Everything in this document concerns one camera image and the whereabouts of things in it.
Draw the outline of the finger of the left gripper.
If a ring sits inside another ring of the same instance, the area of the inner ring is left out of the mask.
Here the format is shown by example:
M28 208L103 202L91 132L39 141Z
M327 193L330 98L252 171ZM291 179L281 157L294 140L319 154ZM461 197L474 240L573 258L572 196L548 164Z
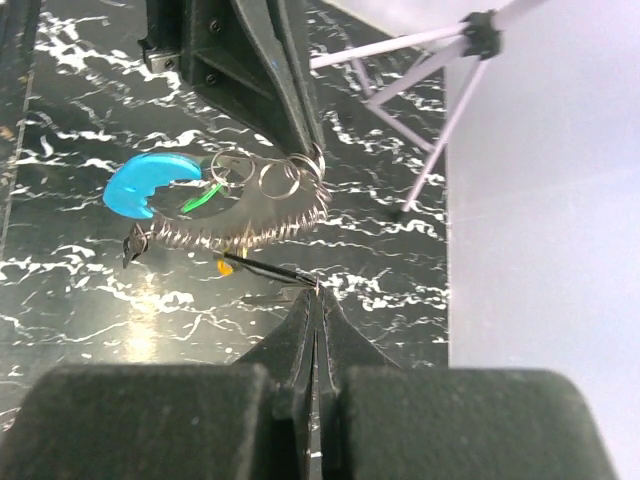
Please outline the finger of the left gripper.
M233 1L255 58L246 65L258 88L256 130L284 154L310 152L310 126L302 98L302 69L285 1Z
M311 141L323 150L325 141L320 124L316 89L311 75L305 2L297 0L280 1L279 13L284 29L285 50L288 55L296 90L302 103Z

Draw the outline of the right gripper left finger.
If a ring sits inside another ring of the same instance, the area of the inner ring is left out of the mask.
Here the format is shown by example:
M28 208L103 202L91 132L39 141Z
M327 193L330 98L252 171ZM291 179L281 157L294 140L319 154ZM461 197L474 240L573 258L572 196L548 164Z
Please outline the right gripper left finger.
M25 396L5 479L305 479L315 299L229 365L61 365Z

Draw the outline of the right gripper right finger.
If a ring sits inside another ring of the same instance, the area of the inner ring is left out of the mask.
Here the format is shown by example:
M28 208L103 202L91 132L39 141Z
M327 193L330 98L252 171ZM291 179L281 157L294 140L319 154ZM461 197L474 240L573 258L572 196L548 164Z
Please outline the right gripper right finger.
M540 369L401 368L317 301L327 479L612 479L591 410Z

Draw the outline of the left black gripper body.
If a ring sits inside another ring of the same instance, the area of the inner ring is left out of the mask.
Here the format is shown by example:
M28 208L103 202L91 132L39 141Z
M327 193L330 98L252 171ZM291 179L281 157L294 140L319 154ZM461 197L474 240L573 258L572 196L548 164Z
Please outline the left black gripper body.
M238 95L232 77L237 13L235 1L148 1L147 33L139 41L147 68L174 71L204 95Z

